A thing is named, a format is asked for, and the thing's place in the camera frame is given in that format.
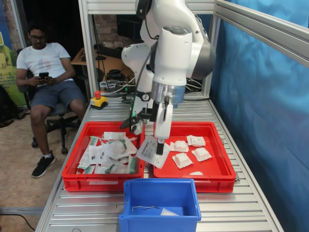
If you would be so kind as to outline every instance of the man's hand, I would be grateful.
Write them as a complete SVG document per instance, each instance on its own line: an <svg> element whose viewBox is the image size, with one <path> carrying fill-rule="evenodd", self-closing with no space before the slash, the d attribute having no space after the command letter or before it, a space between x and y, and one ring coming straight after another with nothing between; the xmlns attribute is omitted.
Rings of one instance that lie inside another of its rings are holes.
<svg viewBox="0 0 309 232"><path fill-rule="evenodd" d="M31 86L39 86L44 84L44 80L40 79L38 76L34 76L33 78L27 80L27 84Z"/></svg>
<svg viewBox="0 0 309 232"><path fill-rule="evenodd" d="M47 76L45 77L45 83L53 86L54 84L57 84L57 79L56 78L52 78L51 76Z"/></svg>

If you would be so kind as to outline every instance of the wooden desk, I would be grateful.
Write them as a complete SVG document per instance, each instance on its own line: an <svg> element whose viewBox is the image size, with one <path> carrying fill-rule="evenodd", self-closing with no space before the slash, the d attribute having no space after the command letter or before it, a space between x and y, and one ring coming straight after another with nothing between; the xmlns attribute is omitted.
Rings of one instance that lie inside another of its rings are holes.
<svg viewBox="0 0 309 232"><path fill-rule="evenodd" d="M82 61L83 56L81 56L81 53L84 51L85 51L84 48L82 48L79 51L79 53L72 60L71 62L72 65L87 65L86 61ZM96 49L94 49L94 54L96 58L98 56ZM122 70L121 73L123 73L125 76L130 76L130 80L134 77L133 71L127 65L125 65L121 59L114 58L114 57L108 57L108 56L104 56L104 57L106 57L106 59L103 60L106 73L108 73L112 69L118 69L118 70ZM95 60L97 69L98 69L98 62L99 60ZM100 70L104 71L102 61L100 61Z"/></svg>

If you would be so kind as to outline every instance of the brick wall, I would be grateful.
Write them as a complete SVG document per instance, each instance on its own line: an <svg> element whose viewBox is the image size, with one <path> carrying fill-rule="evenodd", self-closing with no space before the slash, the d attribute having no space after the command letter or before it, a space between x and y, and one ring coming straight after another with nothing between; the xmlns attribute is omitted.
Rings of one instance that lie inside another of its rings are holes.
<svg viewBox="0 0 309 232"><path fill-rule="evenodd" d="M13 47L13 51L16 53L17 49L21 48L17 26L15 23L15 18L12 10L12 5L10 0L2 0L3 8L6 16L6 22L9 29L10 39Z"/></svg>
<svg viewBox="0 0 309 232"><path fill-rule="evenodd" d="M16 52L17 49L21 48L21 43L19 40L17 26L12 11L11 1L2 0L2 3L6 15L6 21L8 24L12 47L13 50ZM95 22L100 44L111 48L125 47L130 44L134 44L131 39L118 35L116 15L95 15Z"/></svg>
<svg viewBox="0 0 309 232"><path fill-rule="evenodd" d="M134 44L131 39L117 34L118 31L116 15L95 15L95 22L100 44L111 48L125 47L130 44Z"/></svg>

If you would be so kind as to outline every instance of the blue plastic bin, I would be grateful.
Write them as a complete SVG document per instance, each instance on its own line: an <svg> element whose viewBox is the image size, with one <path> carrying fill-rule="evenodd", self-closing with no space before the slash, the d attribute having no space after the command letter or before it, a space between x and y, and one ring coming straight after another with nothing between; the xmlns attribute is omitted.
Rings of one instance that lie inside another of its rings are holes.
<svg viewBox="0 0 309 232"><path fill-rule="evenodd" d="M124 192L120 232L196 232L201 212L193 179L128 180ZM179 216L161 216L163 208Z"/></svg>

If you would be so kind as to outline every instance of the desk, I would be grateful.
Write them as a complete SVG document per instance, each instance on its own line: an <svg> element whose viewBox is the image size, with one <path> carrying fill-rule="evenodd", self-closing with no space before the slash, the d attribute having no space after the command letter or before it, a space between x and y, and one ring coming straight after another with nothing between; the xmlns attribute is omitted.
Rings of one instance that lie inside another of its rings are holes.
<svg viewBox="0 0 309 232"><path fill-rule="evenodd" d="M82 53L84 54L84 51L85 51L85 49L82 48L78 52L78 54L74 57L74 59L71 62L72 65L87 66L87 62L82 61L83 56L81 56ZM96 49L94 49L94 55L95 55L95 58L98 56ZM134 77L133 71L127 65L125 65L121 59L109 57L109 56L104 56L104 57L106 57L106 59L103 60L106 73L108 73L112 69L118 69L118 70L122 70L121 73L123 73L125 76L130 76L130 79L132 79ZM95 60L97 69L99 67L98 62L99 62L98 60ZM100 70L102 70L102 72L104 72L102 62L100 63Z"/></svg>
<svg viewBox="0 0 309 232"><path fill-rule="evenodd" d="M185 99L196 98L203 98L203 95L200 93L185 95ZM123 121L129 117L130 105L121 101L121 98L109 98L109 105L102 110L88 107L36 232L119 232L118 217L123 210L123 192L68 192L64 188L61 173L86 122ZM235 183L232 193L197 194L202 212L202 220L197 223L197 231L282 232L267 199L212 102L208 100L192 103L184 100L178 104L177 109L174 109L173 121L213 122L240 178L240 181ZM146 136L153 135L153 127L146 126L145 133ZM145 167L144 178L151 177L153 177L152 168Z"/></svg>

